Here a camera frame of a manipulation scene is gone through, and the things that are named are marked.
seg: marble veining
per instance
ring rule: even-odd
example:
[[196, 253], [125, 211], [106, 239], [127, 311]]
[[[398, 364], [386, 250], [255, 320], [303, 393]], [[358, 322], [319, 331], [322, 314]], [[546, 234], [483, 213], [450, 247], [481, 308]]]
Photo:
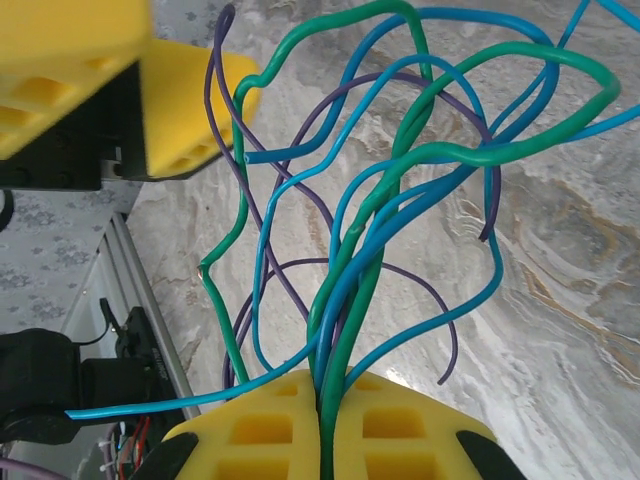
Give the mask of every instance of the marble veining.
[[[225, 48], [266, 65], [280, 39], [297, 23], [362, 1], [235, 3], [238, 15]], [[447, 5], [517, 14], [557, 40], [577, 3], [455, 0]], [[640, 13], [638, 1], [623, 3]], [[222, 5], [219, 0], [180, 5], [156, 1], [157, 30], [205, 45]], [[291, 141], [308, 112], [337, 85], [351, 52], [374, 23], [318, 35], [293, 51], [265, 91], [254, 125], [264, 144], [280, 147]], [[521, 39], [498, 27], [471, 23], [424, 25], [431, 50], [453, 63], [496, 42]], [[623, 94], [603, 117], [637, 103], [637, 34], [594, 4], [569, 46], [605, 62], [622, 81]], [[379, 70], [410, 53], [408, 30], [398, 29], [376, 44], [362, 70]], [[529, 84], [540, 66], [537, 61], [508, 58], [469, 74], [490, 119]], [[459, 89], [451, 91], [463, 98]], [[563, 68], [558, 93], [531, 132], [564, 118], [595, 91], [584, 75]], [[339, 125], [363, 95], [362, 88], [349, 95]], [[332, 210], [358, 172], [388, 157], [395, 128], [415, 96], [416, 91], [406, 86], [385, 87], [334, 165], [308, 182]], [[490, 301], [458, 321], [461, 356], [453, 377], [442, 387], [435, 383], [450, 354], [446, 329], [409, 342], [373, 367], [376, 373], [486, 422], [531, 479], [640, 477], [639, 130], [636, 120], [615, 132], [506, 166], [497, 229], [505, 278]], [[422, 138], [478, 142], [467, 121], [441, 102]], [[327, 150], [325, 145], [299, 160], [293, 170], [318, 163]], [[414, 169], [403, 188], [442, 175], [447, 168]], [[273, 188], [273, 170], [251, 167], [250, 178], [264, 208]], [[387, 249], [387, 261], [423, 275], [450, 305], [478, 292], [492, 272], [488, 249], [477, 240], [483, 221], [481, 180], [474, 175]], [[355, 195], [347, 224], [372, 185], [366, 183]], [[187, 181], [145, 185], [128, 221], [197, 393], [221, 387], [224, 346], [196, 266], [231, 228], [237, 202], [237, 185], [220, 161]], [[296, 191], [283, 196], [273, 232], [275, 253], [282, 262], [327, 254], [329, 235], [322, 217]], [[249, 221], [240, 240], [212, 269], [232, 316], [250, 291], [257, 236]], [[322, 266], [288, 270], [307, 305], [325, 274]], [[278, 363], [302, 345], [304, 325], [277, 283], [268, 287], [263, 305], [265, 354]], [[353, 361], [392, 333], [436, 313], [437, 305], [419, 287], [383, 273]], [[261, 373], [249, 345], [243, 354], [250, 373]]]

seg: yellow foam block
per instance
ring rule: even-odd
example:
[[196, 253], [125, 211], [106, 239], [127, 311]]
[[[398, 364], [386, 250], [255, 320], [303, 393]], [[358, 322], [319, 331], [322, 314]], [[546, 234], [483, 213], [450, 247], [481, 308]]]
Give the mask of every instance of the yellow foam block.
[[0, 160], [130, 65], [151, 35], [149, 0], [0, 0]]
[[[141, 59], [147, 174], [151, 177], [192, 171], [219, 153], [203, 101], [209, 55], [206, 48], [155, 39]], [[242, 78], [259, 71], [250, 58], [232, 53], [223, 54], [223, 65], [231, 92]], [[245, 122], [254, 117], [259, 99], [260, 91], [251, 89], [244, 102]], [[222, 137], [230, 145], [231, 115], [215, 76], [211, 100]]]
[[[371, 373], [345, 396], [334, 436], [336, 480], [482, 480], [456, 433], [495, 442], [481, 422]], [[178, 480], [318, 480], [320, 442], [309, 371], [298, 371], [185, 422], [165, 440], [199, 442]]]
[[198, 444], [177, 480], [320, 478], [320, 436], [308, 371], [293, 372], [172, 429]]
[[482, 480], [456, 433], [496, 441], [481, 422], [409, 388], [363, 374], [340, 406], [336, 480]]

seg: gray marble countertop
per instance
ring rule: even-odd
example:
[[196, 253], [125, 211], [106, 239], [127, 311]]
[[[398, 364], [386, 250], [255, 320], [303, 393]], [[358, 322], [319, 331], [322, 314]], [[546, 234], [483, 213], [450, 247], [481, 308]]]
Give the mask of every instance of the gray marble countertop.
[[[297, 23], [356, 3], [361, 2], [237, 2], [238, 16], [225, 49], [249, 55], [264, 66]], [[578, 2], [447, 2], [451, 3], [520, 15], [557, 40]], [[640, 12], [637, 1], [626, 4]], [[156, 1], [158, 32], [206, 45], [221, 5]], [[351, 52], [373, 24], [325, 33], [294, 50], [265, 92], [254, 124], [265, 145], [290, 142], [308, 112], [337, 85]], [[432, 52], [453, 63], [479, 48], [521, 38], [471, 23], [430, 21], [425, 26]], [[407, 36], [406, 29], [399, 29], [376, 44], [363, 70], [379, 70], [412, 53]], [[637, 103], [640, 37], [592, 5], [570, 47], [605, 62], [621, 79], [624, 93], [606, 115]], [[539, 69], [539, 62], [509, 58], [492, 61], [469, 79], [492, 119]], [[557, 96], [532, 131], [554, 124], [595, 89], [586, 76], [563, 68]], [[342, 118], [363, 92], [350, 95]], [[395, 127], [415, 95], [397, 84], [385, 87], [334, 165], [308, 183], [331, 209], [354, 175], [388, 157]], [[442, 387], [436, 385], [450, 354], [446, 329], [409, 342], [372, 368], [486, 422], [531, 479], [640, 478], [639, 131], [636, 120], [615, 132], [506, 166], [497, 228], [505, 278], [490, 301], [458, 321], [461, 353], [453, 377]], [[441, 103], [424, 138], [467, 145], [478, 141], [467, 121]], [[294, 171], [318, 163], [327, 147], [300, 160]], [[415, 169], [404, 187], [444, 171], [442, 166]], [[273, 171], [256, 166], [249, 174], [264, 208]], [[358, 205], [370, 188], [367, 183], [353, 203]], [[470, 298], [492, 272], [488, 248], [477, 241], [483, 222], [480, 198], [481, 177], [474, 176], [398, 235], [386, 260], [423, 275], [449, 305]], [[196, 393], [221, 388], [224, 354], [216, 315], [196, 267], [231, 228], [237, 203], [237, 184], [220, 161], [187, 181], [146, 185], [128, 220]], [[349, 210], [347, 221], [354, 213]], [[275, 253], [282, 262], [327, 255], [325, 225], [297, 191], [283, 196], [273, 231]], [[257, 235], [250, 220], [241, 239], [212, 269], [232, 317], [250, 292]], [[310, 305], [325, 270], [304, 266], [289, 271]], [[265, 354], [275, 364], [304, 341], [303, 322], [286, 298], [280, 285], [270, 284], [262, 308]], [[434, 301], [417, 286], [383, 273], [353, 361], [392, 333], [436, 313]], [[259, 363], [246, 347], [250, 374], [258, 375]]]

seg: red wire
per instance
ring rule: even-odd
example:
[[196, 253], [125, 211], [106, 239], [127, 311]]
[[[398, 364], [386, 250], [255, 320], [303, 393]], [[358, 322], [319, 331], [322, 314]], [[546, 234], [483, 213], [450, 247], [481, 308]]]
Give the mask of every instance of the red wire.
[[129, 443], [127, 443], [124, 447], [122, 447], [122, 455], [120, 456], [122, 461], [120, 462], [120, 465], [118, 466], [118, 476], [120, 477], [120, 480], [124, 480], [125, 479], [125, 476], [124, 476], [124, 459], [129, 456], [129, 454], [131, 453], [130, 448], [133, 448], [133, 445], [135, 445], [136, 437], [138, 436], [138, 433], [140, 433], [140, 429], [142, 428], [142, 420], [143, 420], [143, 418], [140, 417], [140, 420], [138, 421], [138, 425], [136, 425], [136, 429], [133, 431], [133, 435], [131, 436], [131, 441]]
[[147, 434], [149, 433], [149, 425], [151, 424], [151, 417], [147, 417], [144, 422], [144, 428], [142, 429], [142, 433], [140, 434], [140, 439], [136, 444], [138, 447], [138, 456], [136, 458], [136, 470], [140, 468], [140, 464], [142, 463], [142, 453], [144, 452], [144, 442], [147, 441]]

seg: green wire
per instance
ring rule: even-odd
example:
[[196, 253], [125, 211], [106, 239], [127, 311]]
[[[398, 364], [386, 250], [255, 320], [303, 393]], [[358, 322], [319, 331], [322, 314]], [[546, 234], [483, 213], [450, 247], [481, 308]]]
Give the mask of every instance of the green wire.
[[[620, 93], [618, 79], [604, 65], [578, 53], [544, 45], [522, 42], [507, 42], [494, 45], [462, 61], [456, 68], [464, 74], [488, 60], [513, 54], [540, 58], [581, 70], [591, 75], [601, 85], [602, 90], [569, 118], [527, 140], [487, 147], [482, 150], [474, 150], [451, 143], [434, 142], [406, 153], [419, 133], [413, 126], [421, 117], [424, 106], [432, 102], [435, 95], [453, 81], [453, 78], [448, 74], [439, 77], [416, 99], [402, 120], [394, 141], [392, 158], [398, 158], [398, 154], [401, 156], [385, 172], [378, 184], [362, 202], [355, 220], [345, 234], [336, 258], [335, 267], [329, 272], [314, 299], [309, 312], [309, 325], [313, 325], [317, 329], [329, 295], [340, 274], [351, 260], [358, 239], [366, 228], [367, 220], [374, 212], [382, 208], [389, 198], [397, 195], [400, 178], [418, 161], [440, 156], [474, 167], [487, 167], [534, 155], [582, 130]], [[342, 334], [329, 358], [327, 372], [324, 377], [325, 381], [320, 402], [320, 438], [321, 472], [322, 478], [326, 480], [333, 478], [333, 435], [343, 396], [344, 376], [356, 337], [378, 281], [383, 255], [383, 251], [376, 255], [363, 276]]]
[[[233, 101], [236, 109], [239, 112], [242, 112], [244, 99], [251, 88], [265, 88], [273, 81], [289, 53], [291, 53], [293, 48], [306, 37], [318, 32], [346, 27], [384, 13], [397, 13], [404, 16], [407, 19], [407, 24], [409, 25], [411, 35], [414, 38], [418, 53], [429, 53], [427, 39], [424, 31], [422, 30], [420, 16], [409, 3], [402, 0], [377, 0], [368, 3], [367, 5], [352, 8], [351, 10], [316, 17], [297, 26], [287, 34], [276, 48], [269, 64], [260, 75], [249, 75], [242, 79], [234, 94]], [[420, 72], [425, 79], [433, 80], [431, 65], [421, 64]], [[427, 105], [422, 112], [420, 112], [420, 119], [424, 119], [426, 123], [432, 111], [433, 101]], [[241, 130], [235, 123], [233, 124], [233, 150], [235, 161], [238, 163], [242, 175], [248, 181], [246, 162], [244, 158], [244, 137]], [[224, 303], [224, 299], [211, 279], [209, 270], [211, 269], [211, 266], [218, 261], [240, 237], [247, 223], [248, 216], [249, 205], [242, 190], [240, 190], [238, 216], [236, 217], [233, 228], [202, 260], [202, 262], [200, 262], [202, 282], [216, 310], [222, 337], [229, 352], [229, 359], [231, 360], [231, 364], [238, 377], [239, 383], [248, 382], [249, 376], [247, 374], [244, 361], [242, 360], [237, 340], [233, 334], [233, 327], [231, 325], [231, 319], [229, 318], [229, 312]]]

